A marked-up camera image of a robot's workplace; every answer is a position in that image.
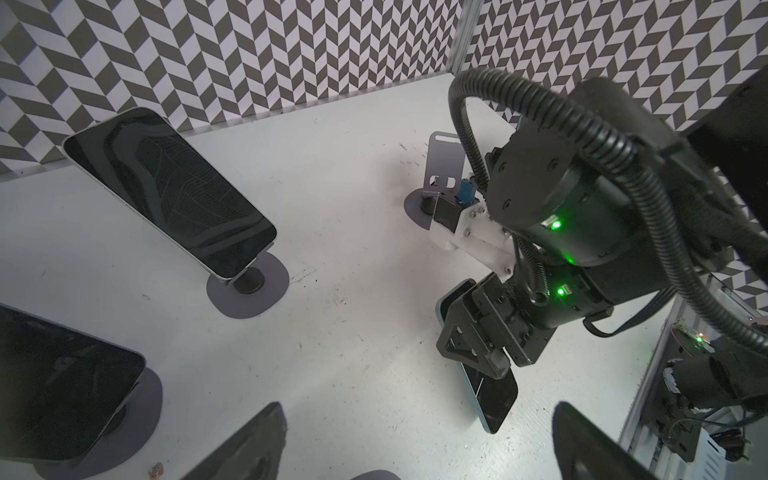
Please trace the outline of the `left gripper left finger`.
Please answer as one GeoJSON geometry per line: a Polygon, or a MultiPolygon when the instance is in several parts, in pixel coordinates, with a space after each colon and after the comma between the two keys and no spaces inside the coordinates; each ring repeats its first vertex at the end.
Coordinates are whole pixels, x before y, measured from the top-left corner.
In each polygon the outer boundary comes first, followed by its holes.
{"type": "Polygon", "coordinates": [[[282,405],[269,403],[183,479],[276,479],[286,436],[282,405]]]}

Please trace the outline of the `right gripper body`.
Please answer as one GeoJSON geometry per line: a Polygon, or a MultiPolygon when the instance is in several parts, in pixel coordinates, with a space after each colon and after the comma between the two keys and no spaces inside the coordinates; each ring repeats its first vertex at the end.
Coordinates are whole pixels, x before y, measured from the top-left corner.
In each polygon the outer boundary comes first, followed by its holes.
{"type": "Polygon", "coordinates": [[[535,364],[554,335],[524,316],[510,284],[495,274],[460,283],[437,302],[436,315],[441,356],[494,380],[513,365],[535,364]]]}

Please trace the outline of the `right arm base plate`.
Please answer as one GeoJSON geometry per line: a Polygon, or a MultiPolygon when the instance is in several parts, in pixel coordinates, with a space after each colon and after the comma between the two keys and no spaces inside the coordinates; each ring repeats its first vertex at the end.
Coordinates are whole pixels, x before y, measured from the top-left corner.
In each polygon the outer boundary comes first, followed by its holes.
{"type": "Polygon", "coordinates": [[[643,418],[683,461],[695,459],[701,424],[725,400],[712,355],[663,361],[654,375],[643,418]]]}

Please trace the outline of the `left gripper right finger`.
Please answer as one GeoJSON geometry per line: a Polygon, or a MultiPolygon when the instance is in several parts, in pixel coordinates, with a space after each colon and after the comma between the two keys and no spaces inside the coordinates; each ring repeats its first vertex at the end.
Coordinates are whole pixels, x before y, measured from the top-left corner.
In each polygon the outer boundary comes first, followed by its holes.
{"type": "Polygon", "coordinates": [[[560,402],[555,407],[552,436],[563,479],[655,479],[655,476],[567,402],[560,402]]]}

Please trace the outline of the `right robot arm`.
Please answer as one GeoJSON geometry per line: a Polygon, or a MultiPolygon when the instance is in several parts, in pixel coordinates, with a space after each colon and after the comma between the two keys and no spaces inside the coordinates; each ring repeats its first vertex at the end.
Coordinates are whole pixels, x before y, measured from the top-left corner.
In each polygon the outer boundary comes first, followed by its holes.
{"type": "Polygon", "coordinates": [[[448,106],[472,174],[433,203],[431,239],[489,269],[443,298],[440,354],[460,362],[478,415],[496,432],[518,395],[513,367],[534,364],[556,329],[647,303],[632,329],[681,296],[718,333],[662,371],[674,417],[739,406],[767,412],[767,330],[738,325],[702,274],[737,254],[767,275],[767,240],[715,176],[726,154],[767,150],[756,107],[731,97],[691,138],[618,84],[592,78],[569,95],[507,71],[460,73],[448,106]]]}

